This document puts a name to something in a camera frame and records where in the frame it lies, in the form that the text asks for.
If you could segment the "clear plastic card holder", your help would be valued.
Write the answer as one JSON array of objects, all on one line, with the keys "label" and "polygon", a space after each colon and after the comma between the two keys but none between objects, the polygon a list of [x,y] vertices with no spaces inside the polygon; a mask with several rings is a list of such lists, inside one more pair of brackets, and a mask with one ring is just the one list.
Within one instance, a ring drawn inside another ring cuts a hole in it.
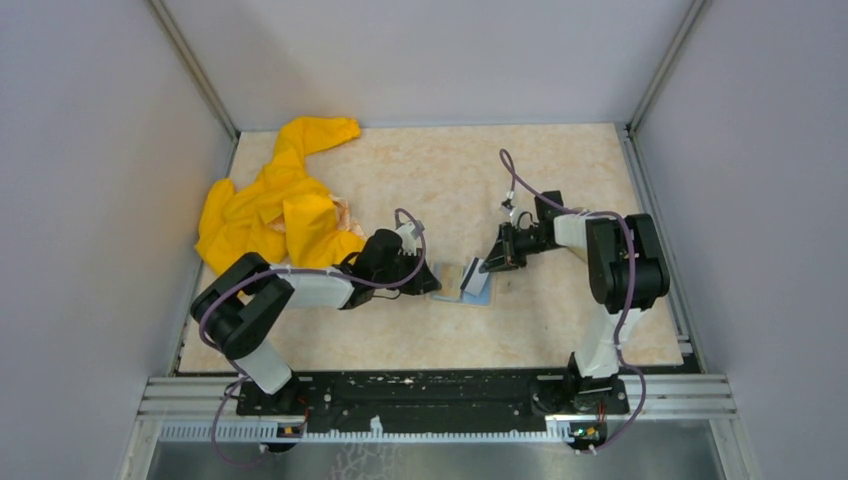
[{"label": "clear plastic card holder", "polygon": [[457,305],[488,307],[493,304],[495,296],[494,275],[481,273],[482,262],[473,257],[465,265],[451,262],[438,262],[433,266],[433,273],[441,287],[429,294],[437,302]]}]

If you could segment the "gold credit card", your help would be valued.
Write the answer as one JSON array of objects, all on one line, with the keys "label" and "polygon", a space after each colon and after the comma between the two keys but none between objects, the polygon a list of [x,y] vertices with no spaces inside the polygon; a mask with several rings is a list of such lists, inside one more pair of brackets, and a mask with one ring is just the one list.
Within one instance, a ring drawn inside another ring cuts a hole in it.
[{"label": "gold credit card", "polygon": [[458,301],[462,297],[462,280],[464,267],[460,264],[442,263],[439,269],[441,289],[437,292],[439,298],[447,301]]}]

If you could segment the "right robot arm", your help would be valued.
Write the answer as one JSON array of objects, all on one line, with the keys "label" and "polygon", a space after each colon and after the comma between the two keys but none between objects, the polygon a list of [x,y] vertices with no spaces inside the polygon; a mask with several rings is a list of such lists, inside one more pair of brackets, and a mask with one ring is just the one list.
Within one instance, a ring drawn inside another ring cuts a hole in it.
[{"label": "right robot arm", "polygon": [[489,254],[472,270],[479,274],[517,270],[526,266],[529,255],[558,248],[584,254],[599,314],[569,359],[563,398],[572,410],[588,412],[612,390],[619,353],[633,324],[668,294],[668,265],[649,214],[616,220],[609,215],[567,213],[559,191],[545,191],[534,202],[527,226],[511,202],[504,202],[509,219],[500,224]]}]

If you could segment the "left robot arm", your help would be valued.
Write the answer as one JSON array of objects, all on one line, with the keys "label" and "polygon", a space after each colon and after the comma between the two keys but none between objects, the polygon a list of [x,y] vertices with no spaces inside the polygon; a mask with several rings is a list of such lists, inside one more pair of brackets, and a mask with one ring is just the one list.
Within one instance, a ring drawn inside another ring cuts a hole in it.
[{"label": "left robot arm", "polygon": [[256,252],[242,255],[190,306],[201,341],[258,387],[273,412],[292,411],[300,388],[268,338],[272,327],[286,310],[350,310],[378,290],[408,296],[439,290],[426,263],[426,243],[415,229],[412,223],[379,229],[363,247],[321,269],[272,264]]}]

